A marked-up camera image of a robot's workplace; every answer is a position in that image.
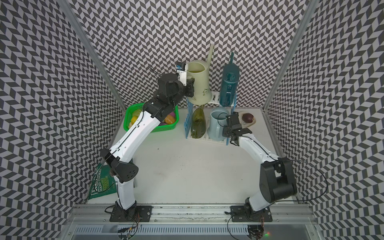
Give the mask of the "teal watering can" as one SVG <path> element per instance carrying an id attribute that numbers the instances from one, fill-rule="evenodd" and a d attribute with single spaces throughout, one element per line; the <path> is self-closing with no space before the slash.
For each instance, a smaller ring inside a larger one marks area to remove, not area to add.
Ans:
<path id="1" fill-rule="evenodd" d="M 230 107 L 234 102 L 240 79 L 240 68 L 234 64 L 234 52 L 231 52 L 230 61 L 223 68 L 219 103 L 223 107 Z"/>

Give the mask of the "dark red apple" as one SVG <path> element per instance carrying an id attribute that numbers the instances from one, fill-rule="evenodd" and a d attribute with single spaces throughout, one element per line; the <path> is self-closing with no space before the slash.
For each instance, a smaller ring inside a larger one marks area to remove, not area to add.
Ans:
<path id="1" fill-rule="evenodd" d="M 250 113 L 244 113 L 242 115 L 242 120 L 244 123 L 250 124 L 254 121 L 254 116 Z"/>

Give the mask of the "yellow toy lemon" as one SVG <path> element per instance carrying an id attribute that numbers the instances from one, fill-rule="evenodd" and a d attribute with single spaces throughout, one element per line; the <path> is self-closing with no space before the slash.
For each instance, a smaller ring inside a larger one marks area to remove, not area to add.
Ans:
<path id="1" fill-rule="evenodd" d="M 137 119 L 138 119 L 138 116 L 133 116 L 131 118 L 131 124 L 133 125 L 137 121 Z"/>

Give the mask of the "cream square plate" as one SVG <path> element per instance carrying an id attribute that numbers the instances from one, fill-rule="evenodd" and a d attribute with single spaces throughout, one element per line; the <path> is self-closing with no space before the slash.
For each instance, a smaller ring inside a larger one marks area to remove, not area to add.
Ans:
<path id="1" fill-rule="evenodd" d="M 239 121 L 243 128 L 248 128 L 256 123 L 255 117 L 246 111 L 239 112 Z"/>

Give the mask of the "green plastic basket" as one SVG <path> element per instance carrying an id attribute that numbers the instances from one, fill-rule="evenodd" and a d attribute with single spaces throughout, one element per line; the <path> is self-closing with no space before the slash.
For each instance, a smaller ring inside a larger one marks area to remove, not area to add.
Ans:
<path id="1" fill-rule="evenodd" d="M 134 112 L 136 110 L 142 110 L 144 106 L 144 103 L 138 103 L 138 104 L 133 104 L 131 106 L 129 106 L 127 109 L 126 109 L 126 113 L 125 113 L 125 118 L 124 118 L 124 123 L 123 123 L 123 127 L 125 129 L 125 131 L 128 131 L 129 128 L 131 127 L 131 119 L 132 119 L 132 116 L 134 115 Z M 162 132 L 162 131 L 168 131 L 168 130 L 173 130 L 176 125 L 178 124 L 179 122 L 179 109 L 178 109 L 178 106 L 176 106 L 174 108 L 174 110 L 170 113 L 171 116 L 174 117 L 174 121 L 170 124 L 168 123 L 161 123 L 159 126 L 157 126 L 152 132 Z"/>

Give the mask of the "green snack bag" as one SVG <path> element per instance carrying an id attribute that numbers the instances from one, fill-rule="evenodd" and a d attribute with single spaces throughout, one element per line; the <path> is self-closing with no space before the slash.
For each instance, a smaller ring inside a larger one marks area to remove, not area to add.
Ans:
<path id="1" fill-rule="evenodd" d="M 97 166 L 87 200 L 104 197 L 117 192 L 116 181 L 110 175 L 110 170 L 110 167 L 106 164 L 99 164 Z"/>

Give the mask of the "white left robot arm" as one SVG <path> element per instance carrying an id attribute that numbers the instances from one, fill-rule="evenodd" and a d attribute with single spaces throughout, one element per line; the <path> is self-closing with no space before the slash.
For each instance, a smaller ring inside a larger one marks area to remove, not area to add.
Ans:
<path id="1" fill-rule="evenodd" d="M 138 119 L 111 148 L 101 150 L 103 160 L 111 168 L 117 186 L 117 205 L 124 211 L 136 204 L 134 178 L 139 168 L 133 156 L 146 137 L 160 125 L 185 97 L 194 96 L 193 77 L 164 74 L 158 78 L 155 95 L 142 108 Z"/>

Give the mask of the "light blue watering can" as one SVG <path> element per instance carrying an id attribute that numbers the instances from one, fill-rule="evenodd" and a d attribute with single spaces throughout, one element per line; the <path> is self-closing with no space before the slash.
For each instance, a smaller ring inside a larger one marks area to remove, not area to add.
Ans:
<path id="1" fill-rule="evenodd" d="M 229 115 L 227 109 L 223 107 L 214 108 L 210 114 L 210 125 L 208 128 L 208 136 L 213 141 L 224 141 L 223 127 L 227 125 L 226 116 Z"/>

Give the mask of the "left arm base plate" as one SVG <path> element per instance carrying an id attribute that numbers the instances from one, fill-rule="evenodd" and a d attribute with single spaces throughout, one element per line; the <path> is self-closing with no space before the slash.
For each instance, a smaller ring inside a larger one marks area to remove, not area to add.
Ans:
<path id="1" fill-rule="evenodd" d="M 110 222 L 147 223 L 151 219 L 152 210 L 153 210 L 153 206 L 137 206 L 137 205 L 133 205 L 128 210 L 124 210 L 118 204 L 115 204 L 110 216 Z"/>

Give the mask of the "olive green watering can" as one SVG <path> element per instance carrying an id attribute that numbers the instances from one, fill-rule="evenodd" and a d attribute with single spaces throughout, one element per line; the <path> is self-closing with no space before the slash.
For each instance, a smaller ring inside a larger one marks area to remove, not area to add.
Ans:
<path id="1" fill-rule="evenodd" d="M 200 139 L 206 133 L 206 118 L 204 113 L 204 105 L 198 106 L 192 115 L 191 137 Z"/>

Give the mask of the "orange toy fruit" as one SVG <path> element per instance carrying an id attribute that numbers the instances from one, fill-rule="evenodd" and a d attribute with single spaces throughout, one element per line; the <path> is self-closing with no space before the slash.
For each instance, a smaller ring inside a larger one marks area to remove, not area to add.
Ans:
<path id="1" fill-rule="evenodd" d="M 164 123 L 166 123 L 167 125 L 171 125 L 175 123 L 175 121 L 176 121 L 176 118 L 173 115 L 167 115 L 166 118 L 164 119 Z"/>

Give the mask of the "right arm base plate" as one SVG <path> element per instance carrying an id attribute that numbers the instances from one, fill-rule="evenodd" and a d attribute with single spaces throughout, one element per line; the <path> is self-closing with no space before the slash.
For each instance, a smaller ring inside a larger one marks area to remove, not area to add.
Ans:
<path id="1" fill-rule="evenodd" d="M 270 208 L 263 208 L 259 211 L 254 211 L 248 205 L 230 206 L 233 217 L 232 221 L 235 223 L 271 223 L 273 221 Z"/>

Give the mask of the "cream watering can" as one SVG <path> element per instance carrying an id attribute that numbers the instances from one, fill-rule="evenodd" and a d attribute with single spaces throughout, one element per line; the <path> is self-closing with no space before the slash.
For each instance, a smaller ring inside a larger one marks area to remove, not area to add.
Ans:
<path id="1" fill-rule="evenodd" d="M 210 88 L 209 71 L 214 51 L 214 44 L 210 45 L 210 51 L 206 61 L 194 60 L 188 63 L 187 77 L 193 78 L 194 96 L 188 97 L 190 103 L 201 106 L 209 103 L 213 94 Z"/>

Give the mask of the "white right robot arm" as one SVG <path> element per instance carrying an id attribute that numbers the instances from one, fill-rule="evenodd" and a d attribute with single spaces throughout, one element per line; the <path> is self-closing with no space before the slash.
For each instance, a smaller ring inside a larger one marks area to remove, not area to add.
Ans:
<path id="1" fill-rule="evenodd" d="M 243 128 L 239 113 L 233 112 L 225 117 L 223 136 L 232 145 L 241 147 L 260 165 L 259 188 L 256 194 L 245 201 L 249 212 L 259 212 L 270 205 L 296 195 L 297 182 L 293 162 L 279 157 L 263 146 L 252 131 Z"/>

